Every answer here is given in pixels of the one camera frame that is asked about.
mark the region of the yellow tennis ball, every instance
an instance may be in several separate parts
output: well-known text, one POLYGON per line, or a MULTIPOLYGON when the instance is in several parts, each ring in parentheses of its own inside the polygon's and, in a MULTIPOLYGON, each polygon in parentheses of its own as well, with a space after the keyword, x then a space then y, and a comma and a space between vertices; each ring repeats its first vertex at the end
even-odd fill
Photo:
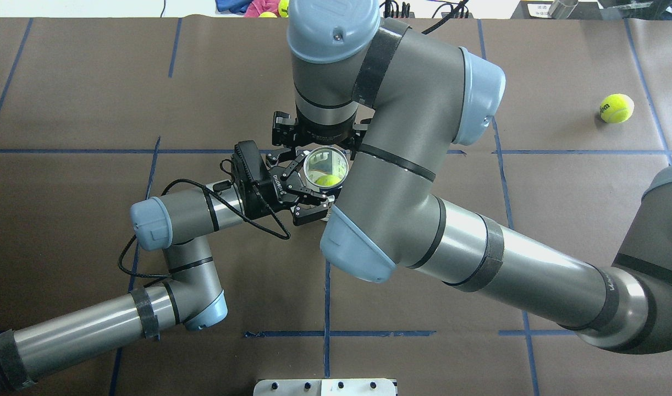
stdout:
POLYGON ((634 101, 624 93, 613 93, 600 103, 600 118, 606 123, 623 123, 634 111, 634 101))
POLYGON ((290 0, 280 0, 280 3, 278 3, 278 13, 283 18, 290 16, 290 0))
POLYGON ((332 187, 341 183, 341 178, 334 175, 324 175, 316 179, 314 184, 320 185, 321 187, 332 187))

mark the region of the white power strip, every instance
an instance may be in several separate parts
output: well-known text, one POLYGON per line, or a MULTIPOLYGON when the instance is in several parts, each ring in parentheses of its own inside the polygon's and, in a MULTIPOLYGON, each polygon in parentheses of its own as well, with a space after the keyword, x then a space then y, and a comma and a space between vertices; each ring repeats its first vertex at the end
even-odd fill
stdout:
POLYGON ((397 396, 396 384, 386 378, 262 380, 253 396, 397 396))

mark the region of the pink cloth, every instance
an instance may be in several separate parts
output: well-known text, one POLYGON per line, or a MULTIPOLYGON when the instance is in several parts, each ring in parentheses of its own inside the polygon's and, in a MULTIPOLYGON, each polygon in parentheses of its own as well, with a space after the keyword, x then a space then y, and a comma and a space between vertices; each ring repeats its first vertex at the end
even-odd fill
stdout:
POLYGON ((253 0, 248 6, 248 10, 246 10, 244 16, 248 18, 258 18, 258 15, 268 11, 280 16, 280 14, 278 14, 279 3, 280 0, 253 0))

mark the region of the light blue joint cap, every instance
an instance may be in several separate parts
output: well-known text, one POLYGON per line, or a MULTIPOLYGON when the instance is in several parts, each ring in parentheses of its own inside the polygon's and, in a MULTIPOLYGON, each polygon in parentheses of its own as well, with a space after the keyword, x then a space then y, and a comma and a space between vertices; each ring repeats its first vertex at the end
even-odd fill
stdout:
POLYGON ((197 316, 185 322, 185 328, 188 331, 197 331, 215 325, 222 321, 228 315, 228 307, 226 306, 226 298, 221 294, 208 305, 197 316))
POLYGON ((663 168, 659 173, 656 174, 656 176, 653 178, 653 181, 651 182, 651 185, 649 188, 643 193, 642 199, 653 189, 659 188, 662 185, 667 185, 668 183, 672 183, 672 166, 669 166, 668 168, 663 168))
POLYGON ((364 281, 383 283, 396 268, 394 261, 336 206, 331 208, 319 248, 331 264, 364 281))
POLYGON ((172 243, 172 222, 165 204, 157 196, 130 206, 130 220, 141 248, 167 249, 172 243))
POLYGON ((466 85, 461 126, 453 143, 470 146, 482 136, 500 106, 505 73, 494 63, 459 48, 466 65, 466 85))
POLYGON ((309 63, 355 55, 378 32, 378 0, 291 0, 288 43, 309 63))

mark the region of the small robot arm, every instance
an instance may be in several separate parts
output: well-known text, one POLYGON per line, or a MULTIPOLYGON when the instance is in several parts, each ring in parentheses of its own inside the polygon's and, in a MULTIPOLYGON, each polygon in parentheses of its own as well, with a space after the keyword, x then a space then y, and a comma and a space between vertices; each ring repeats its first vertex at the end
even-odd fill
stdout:
POLYGON ((321 250, 357 278, 396 266, 537 314, 618 353, 672 349, 672 166, 646 191, 611 268, 598 268, 431 195, 451 143, 471 145, 502 99, 500 68, 433 40, 377 2, 294 0, 296 130, 358 152, 321 250), (353 138, 355 104, 374 108, 353 138))

